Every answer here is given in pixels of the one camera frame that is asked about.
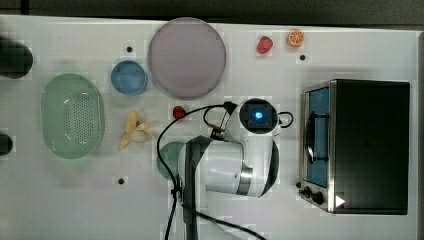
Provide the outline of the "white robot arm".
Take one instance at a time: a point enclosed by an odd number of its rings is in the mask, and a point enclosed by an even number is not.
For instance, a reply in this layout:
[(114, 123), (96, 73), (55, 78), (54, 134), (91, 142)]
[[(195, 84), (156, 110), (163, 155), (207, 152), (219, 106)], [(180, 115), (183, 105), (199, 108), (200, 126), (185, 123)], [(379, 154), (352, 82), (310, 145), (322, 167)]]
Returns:
[(275, 108), (257, 98), (227, 107), (230, 118), (222, 140), (199, 135), (185, 143), (179, 154), (185, 240), (231, 240), (220, 224), (202, 217), (208, 213), (207, 194), (260, 198), (278, 175)]

